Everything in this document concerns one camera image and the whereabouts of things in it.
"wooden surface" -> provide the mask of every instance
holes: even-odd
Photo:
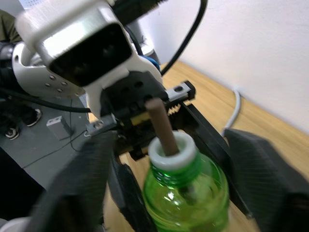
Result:
[[[196,108],[218,130],[221,131],[233,113],[235,97],[232,91],[200,74],[189,66],[177,62],[164,76],[166,88],[189,80],[197,89],[197,98],[193,101]],[[309,136],[285,122],[260,109],[253,103],[242,99],[241,113],[233,128],[250,131],[269,139],[282,157],[309,180]],[[142,187],[149,168],[148,158],[135,162],[129,155],[123,155],[121,161],[130,165],[139,185]],[[109,232],[132,232],[124,217],[118,212],[109,191],[105,196],[104,215]],[[230,232],[258,232],[254,220],[246,217],[233,205],[230,208]]]

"white bottle cap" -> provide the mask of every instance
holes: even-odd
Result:
[[[173,131],[179,153],[173,156],[165,156],[160,140],[154,138],[148,147],[148,155],[151,163],[165,171],[175,171],[184,168],[196,157],[197,147],[192,137],[186,133]]]

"black cable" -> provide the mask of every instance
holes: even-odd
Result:
[[[203,16],[205,14],[206,8],[207,8],[208,0],[201,0],[201,4],[199,7],[199,11],[197,14],[197,17],[189,30],[186,38],[184,39],[182,45],[178,48],[178,51],[175,53],[173,58],[169,61],[169,63],[165,66],[165,68],[161,71],[161,75],[163,76],[172,66],[173,64],[178,60],[179,56],[182,54],[184,49],[187,47],[188,43],[190,42],[191,38],[193,37],[195,31],[197,30],[200,22],[203,19]]]
[[[70,135],[70,145],[72,147],[72,149],[76,152],[79,152],[80,150],[77,150],[73,147],[73,143],[72,143],[72,118],[71,118],[71,115],[72,115],[72,112],[70,112],[70,129],[71,129],[71,135]]]
[[[80,133],[79,135],[77,135],[74,139],[70,140],[68,143],[64,144],[61,148],[57,149],[56,151],[50,152],[50,153],[48,153],[48,154],[46,154],[46,155],[40,157],[39,159],[37,159],[37,160],[31,162],[30,164],[28,164],[28,165],[26,165],[25,167],[23,167],[23,169],[25,169],[25,168],[27,168],[27,167],[33,165],[34,163],[40,161],[41,159],[43,159],[43,158],[45,158],[45,157],[47,157],[47,156],[50,156],[50,155],[54,154],[54,153],[57,152],[57,151],[60,151],[62,148],[64,148],[65,146],[69,145],[71,142],[73,142],[75,139],[77,139],[78,137],[80,137],[80,136],[81,136],[82,134],[84,134],[85,132],[86,132],[86,131],[83,131],[82,133]]]
[[[28,102],[33,102],[45,107],[49,107],[52,109],[56,109],[56,110],[62,110],[62,111],[69,111],[69,112],[74,112],[74,113],[90,113],[90,109],[89,108],[74,108],[74,107],[68,107],[68,106],[64,106],[64,105],[57,105],[48,101],[43,101],[41,99],[35,98],[33,96],[28,96],[22,93],[18,93],[9,89],[5,89],[0,87],[0,92],[5,93],[7,95],[11,95],[13,97],[16,97],[18,99],[22,99]]]
[[[128,26],[125,26],[126,31],[128,32],[132,42],[134,43],[134,46],[136,48],[137,54],[139,54],[140,56],[143,56],[143,51],[140,47],[140,43],[137,40],[136,36],[134,35],[133,31],[131,31],[131,29]]]

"white wall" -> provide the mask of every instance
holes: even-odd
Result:
[[[24,10],[19,0],[0,0],[0,9],[15,17]]]
[[[169,0],[140,20],[161,62],[198,7],[199,0]],[[309,133],[309,1],[210,0],[181,60]]]

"bottle neck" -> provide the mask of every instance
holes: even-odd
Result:
[[[152,163],[151,171],[161,185],[168,187],[184,187],[192,182],[201,172],[202,162],[200,153],[196,152],[195,158],[181,169],[166,171],[157,168]]]

